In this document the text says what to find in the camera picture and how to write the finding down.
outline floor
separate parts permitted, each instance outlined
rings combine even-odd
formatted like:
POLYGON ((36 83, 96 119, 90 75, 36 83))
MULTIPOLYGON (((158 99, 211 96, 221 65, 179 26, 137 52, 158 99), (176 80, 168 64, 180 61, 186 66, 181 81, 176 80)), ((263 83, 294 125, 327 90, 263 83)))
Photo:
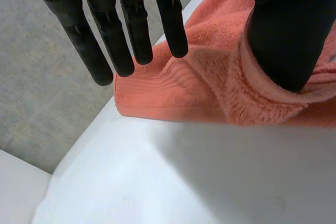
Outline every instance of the floor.
MULTIPOLYGON (((155 0, 145 4, 154 44, 163 33, 159 11, 155 0)), ((86 3, 84 10, 107 55, 86 3)), ((42 0, 0 0, 0 31, 0 149, 52 173, 113 88, 91 80, 42 0)))

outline black robotic finger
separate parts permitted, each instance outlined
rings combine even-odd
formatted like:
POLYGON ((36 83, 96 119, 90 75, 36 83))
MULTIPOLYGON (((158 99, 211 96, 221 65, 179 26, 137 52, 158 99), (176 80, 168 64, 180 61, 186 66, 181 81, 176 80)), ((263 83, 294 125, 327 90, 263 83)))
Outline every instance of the black robotic finger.
POLYGON ((147 12, 143 0, 120 0, 136 61, 148 64, 153 59, 147 12))
POLYGON ((88 3, 115 70, 122 77, 130 76, 134 63, 117 15, 116 0, 88 0, 88 3))
POLYGON ((101 86, 109 85, 113 81, 113 74, 85 19, 82 0, 44 2, 57 16, 94 81, 101 86))
POLYGON ((156 2, 171 53, 176 58, 182 58, 188 53, 188 41, 182 18, 182 4, 180 0, 156 0, 156 2))

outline white surface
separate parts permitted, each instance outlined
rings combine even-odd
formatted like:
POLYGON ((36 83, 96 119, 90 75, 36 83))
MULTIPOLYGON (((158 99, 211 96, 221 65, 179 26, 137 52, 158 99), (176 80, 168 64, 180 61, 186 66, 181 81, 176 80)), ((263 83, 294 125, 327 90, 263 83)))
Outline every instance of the white surface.
POLYGON ((34 224, 334 223, 335 136, 124 118, 112 98, 57 168, 34 224))
POLYGON ((50 174, 0 150, 0 223, 31 223, 50 178, 50 174))

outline towel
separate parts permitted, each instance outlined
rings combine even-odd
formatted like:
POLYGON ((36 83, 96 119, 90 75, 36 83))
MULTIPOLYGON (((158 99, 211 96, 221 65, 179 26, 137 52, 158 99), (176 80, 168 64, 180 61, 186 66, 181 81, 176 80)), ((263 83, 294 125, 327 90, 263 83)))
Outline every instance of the towel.
POLYGON ((118 111, 168 121, 336 126, 336 24, 304 89, 292 93, 271 81, 251 50, 254 3, 204 0, 185 25, 186 57, 175 59, 163 42, 153 48, 151 64, 116 77, 118 111))

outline terry cloth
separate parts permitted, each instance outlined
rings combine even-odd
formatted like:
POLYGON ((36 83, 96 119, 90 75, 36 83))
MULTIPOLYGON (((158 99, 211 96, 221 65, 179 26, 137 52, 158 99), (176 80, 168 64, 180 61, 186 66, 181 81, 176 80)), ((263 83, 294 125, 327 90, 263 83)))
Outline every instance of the terry cloth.
POLYGON ((253 6, 254 0, 204 0, 185 26, 186 57, 173 58, 163 42, 153 48, 151 64, 116 77, 119 112, 169 121, 336 126, 336 24, 308 83, 292 93, 270 80, 251 50, 253 6))

